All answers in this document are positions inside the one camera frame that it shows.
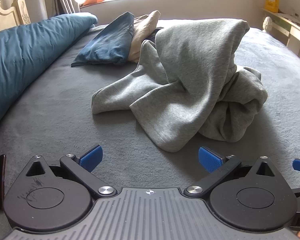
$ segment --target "carved bedpost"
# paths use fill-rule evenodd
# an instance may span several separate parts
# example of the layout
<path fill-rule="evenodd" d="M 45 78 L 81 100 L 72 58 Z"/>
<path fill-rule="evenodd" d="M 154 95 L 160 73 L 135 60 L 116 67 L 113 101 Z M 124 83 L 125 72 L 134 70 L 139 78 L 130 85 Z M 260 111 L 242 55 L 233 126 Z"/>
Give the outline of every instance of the carved bedpost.
<path fill-rule="evenodd" d="M 14 6 L 17 9 L 18 17 L 21 24 L 31 23 L 25 0 L 13 0 L 11 6 Z"/>

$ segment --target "gray sweatshirt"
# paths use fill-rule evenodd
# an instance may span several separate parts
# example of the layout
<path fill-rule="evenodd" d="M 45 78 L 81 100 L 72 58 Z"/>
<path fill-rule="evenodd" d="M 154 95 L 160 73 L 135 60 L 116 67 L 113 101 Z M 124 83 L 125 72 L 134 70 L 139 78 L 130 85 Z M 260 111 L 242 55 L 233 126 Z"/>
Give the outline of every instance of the gray sweatshirt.
<path fill-rule="evenodd" d="M 131 109 L 151 140 L 176 152 L 197 132 L 242 138 L 267 99 L 261 73 L 237 66 L 247 22 L 210 19 L 160 30 L 144 41 L 134 72 L 92 96 L 92 113 Z"/>

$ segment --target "bed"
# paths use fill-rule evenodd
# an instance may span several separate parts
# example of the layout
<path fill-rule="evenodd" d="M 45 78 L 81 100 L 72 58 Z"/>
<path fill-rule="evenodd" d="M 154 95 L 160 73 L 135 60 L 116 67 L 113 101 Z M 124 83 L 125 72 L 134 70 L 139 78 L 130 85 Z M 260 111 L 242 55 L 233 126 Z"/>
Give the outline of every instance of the bed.
<path fill-rule="evenodd" d="M 158 26 L 178 21 L 159 21 Z M 24 0 L 14 0 L 8 10 L 0 7 L 0 30 L 29 22 Z M 0 121 L 0 155 L 7 155 L 6 192 L 32 156 L 58 160 L 69 153 L 80 155 L 97 143 L 104 158 L 92 173 L 117 189 L 174 186 L 183 190 L 207 174 L 198 162 L 201 146 L 243 160 L 266 155 L 291 187 L 300 187 L 300 172 L 292 168 L 292 160 L 300 158 L 300 59 L 283 44 L 252 28 L 235 54 L 236 64 L 262 73 L 269 94 L 240 141 L 220 142 L 196 134 L 179 152 L 168 153 L 152 143 L 130 110 L 92 115 L 91 95 L 136 68 L 134 63 L 70 67 L 99 30 L 90 30 L 65 51 Z M 9 231 L 0 212 L 0 238 Z"/>

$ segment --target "metal screw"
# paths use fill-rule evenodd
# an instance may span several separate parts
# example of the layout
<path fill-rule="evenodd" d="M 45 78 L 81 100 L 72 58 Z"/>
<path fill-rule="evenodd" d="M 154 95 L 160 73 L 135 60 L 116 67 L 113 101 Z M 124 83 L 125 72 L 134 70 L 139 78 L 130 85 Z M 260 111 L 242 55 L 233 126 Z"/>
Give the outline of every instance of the metal screw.
<path fill-rule="evenodd" d="M 191 194 L 199 194 L 203 191 L 203 189 L 199 186 L 190 186 L 187 188 L 187 191 Z"/>
<path fill-rule="evenodd" d="M 114 192 L 114 188 L 110 186 L 103 186 L 98 189 L 100 194 L 108 195 Z"/>

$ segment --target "ribbed gray plate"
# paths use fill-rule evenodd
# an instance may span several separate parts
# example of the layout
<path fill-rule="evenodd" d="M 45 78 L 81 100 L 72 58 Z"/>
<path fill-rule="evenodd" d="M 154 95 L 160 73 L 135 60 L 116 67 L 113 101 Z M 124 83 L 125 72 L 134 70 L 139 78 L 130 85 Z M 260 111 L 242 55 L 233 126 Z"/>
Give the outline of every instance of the ribbed gray plate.
<path fill-rule="evenodd" d="M 267 234 L 237 231 L 218 221 L 204 201 L 177 188 L 123 188 L 99 199 L 88 216 L 62 232 L 31 235 L 14 230 L 7 240 L 292 240 L 287 229 Z"/>

